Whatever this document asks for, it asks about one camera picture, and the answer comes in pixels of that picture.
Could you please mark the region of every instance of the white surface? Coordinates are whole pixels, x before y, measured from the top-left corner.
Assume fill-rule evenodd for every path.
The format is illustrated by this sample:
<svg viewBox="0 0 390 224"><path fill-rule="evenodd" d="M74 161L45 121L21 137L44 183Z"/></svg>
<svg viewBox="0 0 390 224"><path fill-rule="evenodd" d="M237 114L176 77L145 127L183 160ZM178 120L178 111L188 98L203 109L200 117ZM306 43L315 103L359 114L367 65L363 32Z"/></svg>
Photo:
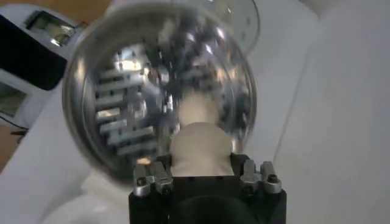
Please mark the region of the white surface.
<svg viewBox="0 0 390 224"><path fill-rule="evenodd" d="M246 152L259 164L274 156L316 19L297 1L257 4L261 33L249 61L256 74L258 111ZM0 175L1 221L40 223L56 206L80 193L89 172L66 127L57 91Z"/></svg>
<svg viewBox="0 0 390 224"><path fill-rule="evenodd" d="M248 60L256 76L257 118L244 152L261 164L274 157L317 19L297 1L256 3L260 39Z"/></svg>
<svg viewBox="0 0 390 224"><path fill-rule="evenodd" d="M65 124L57 88L0 175L1 223L40 223L81 193L89 172Z"/></svg>
<svg viewBox="0 0 390 224"><path fill-rule="evenodd" d="M104 173L93 170L81 185L84 193L98 195L124 211L129 210L130 186L119 185Z"/></svg>
<svg viewBox="0 0 390 224"><path fill-rule="evenodd" d="M118 210L97 196L83 195L59 207L43 224L125 224L128 216L127 210Z"/></svg>
<svg viewBox="0 0 390 224"><path fill-rule="evenodd" d="M287 221L389 223L390 1L331 3L276 157Z"/></svg>

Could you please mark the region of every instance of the metal clamp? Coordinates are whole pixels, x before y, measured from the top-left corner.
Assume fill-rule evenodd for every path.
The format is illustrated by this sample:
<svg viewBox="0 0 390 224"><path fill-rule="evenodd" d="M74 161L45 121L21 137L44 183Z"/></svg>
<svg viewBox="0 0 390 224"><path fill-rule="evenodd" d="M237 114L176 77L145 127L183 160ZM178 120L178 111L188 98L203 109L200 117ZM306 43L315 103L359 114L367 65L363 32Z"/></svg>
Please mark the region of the metal clamp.
<svg viewBox="0 0 390 224"><path fill-rule="evenodd" d="M137 197L148 196L151 192L151 184L147 180L146 168L144 165L137 164L134 170L134 190L133 194Z"/></svg>
<svg viewBox="0 0 390 224"><path fill-rule="evenodd" d="M264 190L267 193L279 194L282 191L282 182L278 179L272 162L263 162L260 167L260 173L264 183Z"/></svg>
<svg viewBox="0 0 390 224"><path fill-rule="evenodd" d="M165 171L161 162L153 163L155 171L156 191L160 194L170 194L173 190L173 178Z"/></svg>
<svg viewBox="0 0 390 224"><path fill-rule="evenodd" d="M253 194L258 190L259 178L255 174L256 165L251 159L247 159L244 163L244 174L240 176L241 187L248 191L249 194Z"/></svg>

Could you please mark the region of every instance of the white machine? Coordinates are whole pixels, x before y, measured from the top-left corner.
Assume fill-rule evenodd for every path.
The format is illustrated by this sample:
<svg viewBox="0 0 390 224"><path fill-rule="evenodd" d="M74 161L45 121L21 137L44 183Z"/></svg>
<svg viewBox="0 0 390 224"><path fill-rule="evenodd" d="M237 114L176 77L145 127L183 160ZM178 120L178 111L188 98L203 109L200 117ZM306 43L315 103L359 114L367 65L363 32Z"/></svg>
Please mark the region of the white machine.
<svg viewBox="0 0 390 224"><path fill-rule="evenodd" d="M60 82L83 27L46 8L0 8L0 124L30 127Z"/></svg>

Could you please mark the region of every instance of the black panel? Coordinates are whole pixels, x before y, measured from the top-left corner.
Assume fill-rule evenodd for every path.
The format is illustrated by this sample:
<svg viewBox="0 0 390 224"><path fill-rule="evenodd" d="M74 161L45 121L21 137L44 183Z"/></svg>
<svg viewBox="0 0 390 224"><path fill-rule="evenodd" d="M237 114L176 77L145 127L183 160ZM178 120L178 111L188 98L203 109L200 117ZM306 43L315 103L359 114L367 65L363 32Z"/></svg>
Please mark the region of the black panel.
<svg viewBox="0 0 390 224"><path fill-rule="evenodd" d="M232 155L233 170L247 156ZM146 197L129 196L131 224L285 224L286 192L267 194L263 183L248 194L239 173L224 177L174 177L173 191L160 195L152 185Z"/></svg>
<svg viewBox="0 0 390 224"><path fill-rule="evenodd" d="M0 15L0 68L44 90L57 86L66 60Z"/></svg>

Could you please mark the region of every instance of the bolt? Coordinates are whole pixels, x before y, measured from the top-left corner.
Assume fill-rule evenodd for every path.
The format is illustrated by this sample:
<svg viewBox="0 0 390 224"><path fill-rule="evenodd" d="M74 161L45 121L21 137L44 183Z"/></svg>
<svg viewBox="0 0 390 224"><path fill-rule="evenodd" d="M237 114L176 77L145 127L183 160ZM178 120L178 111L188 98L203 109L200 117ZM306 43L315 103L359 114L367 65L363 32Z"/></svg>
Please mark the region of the bolt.
<svg viewBox="0 0 390 224"><path fill-rule="evenodd" d="M271 184L277 184L278 183L278 176L275 174L268 175L267 181Z"/></svg>
<svg viewBox="0 0 390 224"><path fill-rule="evenodd" d="M146 178L145 177L139 177L136 179L136 185L137 186L144 186L146 184Z"/></svg>

